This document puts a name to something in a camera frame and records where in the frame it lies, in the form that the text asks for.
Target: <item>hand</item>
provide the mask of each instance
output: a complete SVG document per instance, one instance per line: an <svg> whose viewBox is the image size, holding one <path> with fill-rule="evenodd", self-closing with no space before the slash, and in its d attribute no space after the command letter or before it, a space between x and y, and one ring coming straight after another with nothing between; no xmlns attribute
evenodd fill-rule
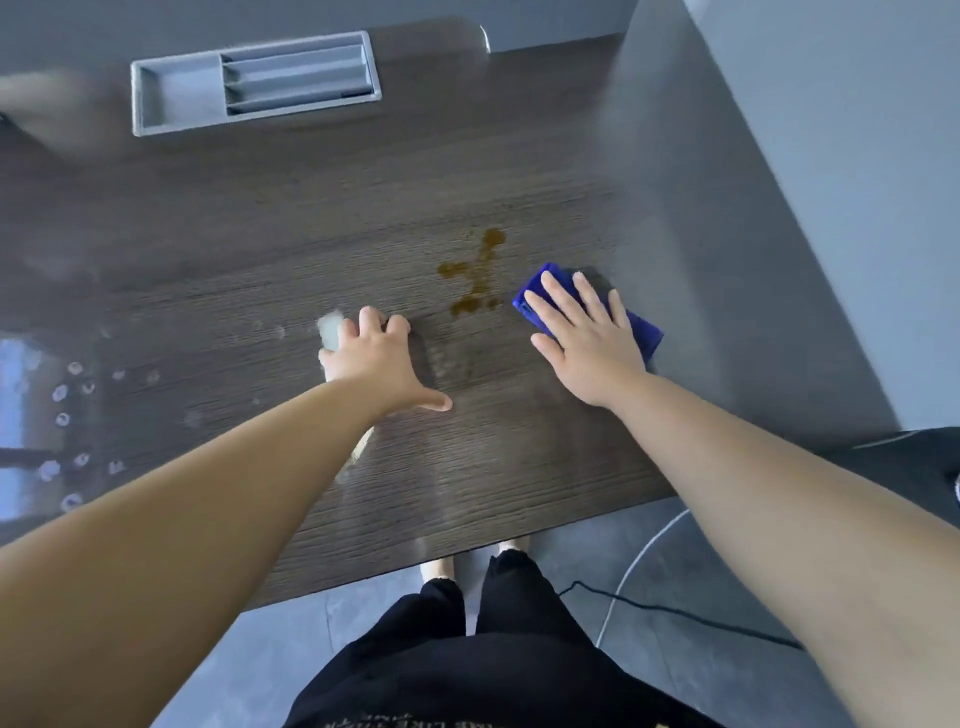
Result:
<svg viewBox="0 0 960 728"><path fill-rule="evenodd" d="M367 305L360 309L358 320L359 331L351 319L341 322L336 352L320 350L327 381L363 380L384 398L388 414L409 407L445 412L453 406L450 397L424 387L417 379L407 346L410 324L405 318L391 316L384 330L384 315Z"/></svg>
<svg viewBox="0 0 960 728"><path fill-rule="evenodd" d="M584 274L575 273L573 284L586 311L550 273L544 272L540 281L560 310L533 291L527 291L524 298L557 340L535 333L533 345L575 397L610 409L617 392L631 378L646 372L620 295L610 292L611 319Z"/></svg>

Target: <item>folded blue cloth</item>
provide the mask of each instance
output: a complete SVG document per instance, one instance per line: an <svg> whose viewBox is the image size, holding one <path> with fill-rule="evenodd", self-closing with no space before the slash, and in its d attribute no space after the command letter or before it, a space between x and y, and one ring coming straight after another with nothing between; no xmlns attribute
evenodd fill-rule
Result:
<svg viewBox="0 0 960 728"><path fill-rule="evenodd" d="M550 271L553 277L560 282L560 285L564 287L567 293L573 296L577 303L583 305L584 302L583 299L580 298L580 293L577 291L576 286L573 285L573 273L564 270L556 263L547 263L544 265L537 274L530 279L530 282L520 289L519 293L516 294L516 298L514 298L514 308L522 313L527 321L543 331L543 333L553 336L553 334L550 333L550 329L546 327L546 324L540 320L540 316L538 316L534 312L534 309L523 299L523 294L529 290L541 296L555 308L557 307L553 303L553 299L550 298L550 294L543 290L543 284L540 282L540 276L543 274L543 271ZM607 311L610 312L610 302L603 301L603 303L604 306L607 307ZM627 311L627 318L630 319L630 328L633 330L636 345L640 347L640 353L643 354L643 361L649 363L650 357L654 355L657 346L660 345L660 341L663 339L663 332L649 321L641 319L632 311Z"/></svg>

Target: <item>person's left hand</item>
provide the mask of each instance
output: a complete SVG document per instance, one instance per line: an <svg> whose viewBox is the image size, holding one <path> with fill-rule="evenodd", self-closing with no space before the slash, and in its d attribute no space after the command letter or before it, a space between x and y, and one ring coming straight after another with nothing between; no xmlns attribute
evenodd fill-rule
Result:
<svg viewBox="0 0 960 728"><path fill-rule="evenodd" d="M320 350L320 363L327 381L357 379L385 398L389 412L423 407L445 412L453 401L442 392L424 387L410 361L407 334L409 322L399 315L385 317L372 306L360 309L360 328L344 319L338 328L340 346L336 352Z"/></svg>

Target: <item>power cord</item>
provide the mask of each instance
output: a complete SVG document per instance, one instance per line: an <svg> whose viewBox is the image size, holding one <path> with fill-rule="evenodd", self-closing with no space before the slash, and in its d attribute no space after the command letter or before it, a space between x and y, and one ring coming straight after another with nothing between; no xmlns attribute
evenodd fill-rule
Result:
<svg viewBox="0 0 960 728"><path fill-rule="evenodd" d="M759 632L755 629L750 629L749 627L738 627L734 624L724 624L723 622L714 621L713 619L698 617L697 615L691 614L690 612L686 612L683 609L675 609L674 607L664 607L659 604L641 604L640 602L633 601L632 599L628 599L626 596L622 596L620 594L620 592L623 591L623 585L627 583L628 577L630 576L631 572L634 570L634 567L636 567L636 565L640 563L640 559L643 558L644 554L646 554L646 552L650 550L650 547L657 542L660 536L662 536L664 533L670 530L670 527L673 526L674 523L679 521L689 512L690 512L689 509L686 509L682 513L678 514L677 516L674 516L673 519L671 519L666 526L661 528L654 535L654 537L646 543L646 545L640 550L640 553L636 555L636 559L634 559L633 563L624 572L623 578L620 579L620 583L616 587L616 592L614 592L613 594L611 594L610 592L605 592L602 589L596 589L594 587L591 587L590 585L580 581L580 579L577 579L576 581L574 581L572 584L570 584L570 586L568 586L562 592L558 592L557 596L564 596L574 587L581 586L584 589L586 589L588 592L591 592L596 595L608 596L610 598L610 607L607 609L607 616L604 618L603 625L600 627L600 634L597 636L596 646L597 647L600 646L600 643L603 641L604 635L607 634L607 625L610 624L610 617L613 614L613 605L616 604L616 602L618 601L622 601L625 604L629 604L630 606L635 607L637 609L643 609L651 612L666 612L667 614L677 615L678 617L686 617L687 619L692 619L693 621L698 622L699 624L703 624L706 627L712 627L713 629L720 629L725 632L733 632L734 634L744 635L746 637L754 637L758 640L764 640L769 643L780 644L784 647L791 647L793 649L799 649L803 652L806 652L806 649L804 648L804 646L799 642L797 642L796 640L789 640L784 637L768 635L765 632Z"/></svg>

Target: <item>black cable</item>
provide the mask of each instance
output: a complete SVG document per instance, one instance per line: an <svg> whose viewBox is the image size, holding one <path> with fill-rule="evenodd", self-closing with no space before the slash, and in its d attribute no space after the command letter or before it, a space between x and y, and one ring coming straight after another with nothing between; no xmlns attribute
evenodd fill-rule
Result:
<svg viewBox="0 0 960 728"><path fill-rule="evenodd" d="M580 579L574 581L570 586L564 589L562 592L557 592L557 596L563 596L575 586L581 586L586 589L588 592L593 592L596 595L608 596L610 599L616 599L617 601L622 601L624 604L629 604L636 609L645 609L651 612L666 612L667 614L677 615L678 617L686 617L687 619L693 619L695 622L703 624L705 627L713 627L713 629L722 629L725 632L733 632L734 634L744 635L746 637L756 637L758 640L764 640L768 643L781 644L784 647L792 647L793 649L799 649L802 652L806 652L806 648L797 642L796 640L788 640L785 637L776 637L775 635L768 635L765 632L757 632L755 629L750 629L749 627L737 627L733 624L724 624L723 622L713 621L712 619L705 619L703 617L697 617L697 615L690 614L685 612L683 609L674 609L673 607L663 607L659 604L640 604L638 601L633 601L628 599L626 596L612 594L611 592L604 592L602 589L594 589L588 584L584 584Z"/></svg>

